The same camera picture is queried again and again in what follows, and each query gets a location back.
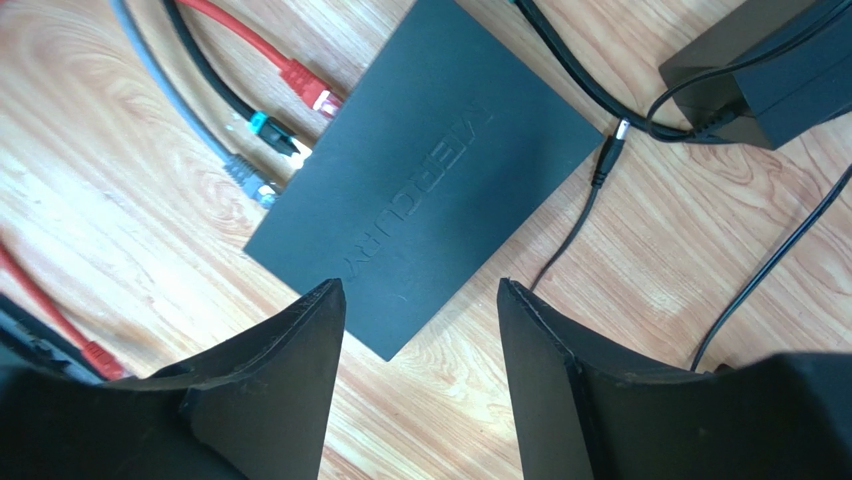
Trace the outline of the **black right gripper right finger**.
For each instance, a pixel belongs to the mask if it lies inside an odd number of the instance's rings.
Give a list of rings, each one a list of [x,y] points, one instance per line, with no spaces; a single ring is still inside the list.
[[[497,294],[528,479],[847,479],[851,358],[699,374],[628,349],[505,278]]]

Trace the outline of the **black network switch box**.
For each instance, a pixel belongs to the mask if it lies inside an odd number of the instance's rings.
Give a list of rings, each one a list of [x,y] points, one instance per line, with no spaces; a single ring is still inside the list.
[[[414,3],[246,244],[393,358],[601,134],[454,1]]]

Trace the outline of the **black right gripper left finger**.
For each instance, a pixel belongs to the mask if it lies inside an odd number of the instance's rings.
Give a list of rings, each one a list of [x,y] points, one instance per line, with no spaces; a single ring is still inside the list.
[[[329,279],[147,378],[1,365],[5,479],[314,479],[346,299]]]

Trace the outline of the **black power adapter brick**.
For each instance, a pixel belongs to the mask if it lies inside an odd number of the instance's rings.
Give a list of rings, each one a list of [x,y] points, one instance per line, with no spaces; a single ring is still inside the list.
[[[697,138],[776,150],[851,110],[851,4],[746,1],[659,67]]]

